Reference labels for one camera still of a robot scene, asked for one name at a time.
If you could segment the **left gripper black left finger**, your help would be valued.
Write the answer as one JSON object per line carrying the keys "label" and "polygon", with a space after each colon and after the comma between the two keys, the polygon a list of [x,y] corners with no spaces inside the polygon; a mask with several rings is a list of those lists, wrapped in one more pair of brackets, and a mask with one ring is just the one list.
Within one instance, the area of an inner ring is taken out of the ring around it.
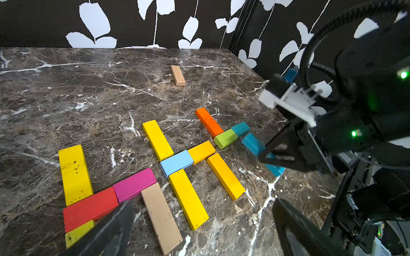
{"label": "left gripper black left finger", "polygon": [[122,202],[96,227],[85,234],[61,256],[123,256],[130,241],[134,205],[131,201]]}

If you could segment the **yellow-green long block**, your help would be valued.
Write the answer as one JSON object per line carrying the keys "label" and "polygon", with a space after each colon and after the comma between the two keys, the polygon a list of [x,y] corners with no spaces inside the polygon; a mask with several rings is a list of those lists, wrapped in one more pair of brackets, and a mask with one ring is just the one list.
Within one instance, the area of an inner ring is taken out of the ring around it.
{"label": "yellow-green long block", "polygon": [[85,234],[92,230],[95,226],[93,220],[73,229],[65,234],[66,249],[69,249],[72,245],[78,242]]}

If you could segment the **light blue short block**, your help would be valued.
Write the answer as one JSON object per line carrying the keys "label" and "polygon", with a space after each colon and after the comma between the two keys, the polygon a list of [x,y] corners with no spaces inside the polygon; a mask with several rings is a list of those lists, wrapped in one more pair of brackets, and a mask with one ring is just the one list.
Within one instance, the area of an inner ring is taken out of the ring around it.
{"label": "light blue short block", "polygon": [[171,174],[193,165],[194,161],[187,150],[184,150],[174,156],[171,156],[160,162],[160,168],[168,178]]}

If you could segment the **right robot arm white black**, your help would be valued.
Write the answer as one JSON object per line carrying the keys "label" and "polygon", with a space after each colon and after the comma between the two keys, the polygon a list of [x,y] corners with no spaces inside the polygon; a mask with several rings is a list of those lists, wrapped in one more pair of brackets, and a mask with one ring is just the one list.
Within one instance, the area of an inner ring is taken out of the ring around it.
{"label": "right robot arm white black", "polygon": [[295,118],[257,154],[261,163],[302,172],[333,169],[332,157],[362,151],[410,135],[410,18],[354,40],[334,68],[311,61],[332,32],[371,16],[409,12],[409,1],[372,1],[328,21],[309,40],[296,84],[279,74],[259,96],[268,108],[281,106]]}

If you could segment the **yellow long block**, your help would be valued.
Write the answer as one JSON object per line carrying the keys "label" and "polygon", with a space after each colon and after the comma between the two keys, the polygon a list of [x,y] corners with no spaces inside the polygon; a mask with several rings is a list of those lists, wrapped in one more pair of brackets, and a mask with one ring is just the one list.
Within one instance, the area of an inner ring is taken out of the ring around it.
{"label": "yellow long block", "polygon": [[76,145],[58,152],[66,206],[94,194],[84,151]]}

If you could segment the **amber short block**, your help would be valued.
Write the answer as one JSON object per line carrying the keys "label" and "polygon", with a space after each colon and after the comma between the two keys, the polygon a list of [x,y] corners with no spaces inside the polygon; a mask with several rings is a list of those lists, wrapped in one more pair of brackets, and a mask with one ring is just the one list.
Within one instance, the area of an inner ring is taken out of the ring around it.
{"label": "amber short block", "polygon": [[201,143],[188,150],[189,155],[193,159],[193,165],[198,164],[207,157],[213,155],[216,149],[213,147],[210,141]]}

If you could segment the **lime green short block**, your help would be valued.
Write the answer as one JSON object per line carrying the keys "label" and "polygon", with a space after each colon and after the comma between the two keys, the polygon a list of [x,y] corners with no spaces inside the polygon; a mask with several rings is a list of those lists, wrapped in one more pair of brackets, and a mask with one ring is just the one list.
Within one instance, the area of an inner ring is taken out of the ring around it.
{"label": "lime green short block", "polygon": [[214,138],[214,142],[219,147],[219,149],[224,149],[238,139],[238,135],[232,130],[229,129],[223,133],[217,135]]}

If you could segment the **natural wood long block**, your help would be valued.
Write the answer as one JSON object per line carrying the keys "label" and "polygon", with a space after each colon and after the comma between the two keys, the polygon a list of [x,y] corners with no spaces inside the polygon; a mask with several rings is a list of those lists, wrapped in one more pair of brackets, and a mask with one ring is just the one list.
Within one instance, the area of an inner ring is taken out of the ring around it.
{"label": "natural wood long block", "polygon": [[171,71],[172,71],[172,74],[173,74],[173,77],[174,77],[174,80],[175,80],[175,84],[177,86],[185,86],[186,81],[183,77],[183,74],[182,74],[182,71],[181,71],[180,67],[172,65],[171,66]]}

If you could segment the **amber long block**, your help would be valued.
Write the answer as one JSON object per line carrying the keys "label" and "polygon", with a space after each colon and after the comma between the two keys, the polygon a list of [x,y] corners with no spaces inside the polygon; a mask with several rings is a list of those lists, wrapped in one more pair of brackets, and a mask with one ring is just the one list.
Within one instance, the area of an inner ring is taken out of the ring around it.
{"label": "amber long block", "polygon": [[233,201],[236,201],[246,191],[219,153],[211,155],[207,163]]}

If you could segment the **orange long block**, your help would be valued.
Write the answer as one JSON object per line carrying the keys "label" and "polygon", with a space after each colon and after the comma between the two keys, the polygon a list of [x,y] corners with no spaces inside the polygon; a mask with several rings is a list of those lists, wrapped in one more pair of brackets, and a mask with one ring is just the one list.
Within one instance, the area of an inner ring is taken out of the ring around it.
{"label": "orange long block", "polygon": [[224,132],[205,108],[197,109],[195,114],[213,138]]}

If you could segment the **tan wood long block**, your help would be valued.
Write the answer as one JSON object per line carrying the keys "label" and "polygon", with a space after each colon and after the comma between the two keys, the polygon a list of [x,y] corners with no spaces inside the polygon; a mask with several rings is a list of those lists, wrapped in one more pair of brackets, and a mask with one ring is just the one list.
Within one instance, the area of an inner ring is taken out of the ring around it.
{"label": "tan wood long block", "polygon": [[183,240],[174,216],[157,182],[142,190],[141,194],[160,249],[163,255],[167,256]]}

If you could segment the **magenta block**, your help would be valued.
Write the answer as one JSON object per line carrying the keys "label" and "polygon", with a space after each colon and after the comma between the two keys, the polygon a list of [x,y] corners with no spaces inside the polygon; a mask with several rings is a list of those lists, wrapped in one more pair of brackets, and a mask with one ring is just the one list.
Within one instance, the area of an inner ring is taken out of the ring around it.
{"label": "magenta block", "polygon": [[146,168],[113,185],[118,203],[129,201],[157,182],[152,169]]}

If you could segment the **cyan long block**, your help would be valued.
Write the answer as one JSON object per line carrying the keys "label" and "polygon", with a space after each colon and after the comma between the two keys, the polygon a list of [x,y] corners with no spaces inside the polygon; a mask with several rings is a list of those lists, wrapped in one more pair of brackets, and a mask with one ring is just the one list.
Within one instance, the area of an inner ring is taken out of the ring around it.
{"label": "cyan long block", "polygon": [[[265,149],[264,144],[258,140],[252,133],[248,133],[241,141],[241,143],[256,157]],[[283,174],[285,168],[282,166],[275,166],[271,164],[264,164],[264,166],[276,177]]]}

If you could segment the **red block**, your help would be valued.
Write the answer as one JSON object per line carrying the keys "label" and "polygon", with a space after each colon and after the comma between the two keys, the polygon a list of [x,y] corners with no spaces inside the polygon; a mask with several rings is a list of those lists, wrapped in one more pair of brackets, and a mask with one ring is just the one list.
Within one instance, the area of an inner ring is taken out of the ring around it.
{"label": "red block", "polygon": [[108,215],[119,203],[114,187],[105,189],[63,209],[65,233]]}

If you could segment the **teal short block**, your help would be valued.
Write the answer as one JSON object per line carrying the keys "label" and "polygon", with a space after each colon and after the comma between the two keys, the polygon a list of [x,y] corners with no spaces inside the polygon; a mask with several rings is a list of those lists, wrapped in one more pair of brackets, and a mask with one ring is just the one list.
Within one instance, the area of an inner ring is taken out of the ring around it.
{"label": "teal short block", "polygon": [[231,129],[238,137],[247,135],[250,132],[250,127],[246,122],[238,123],[232,126]]}

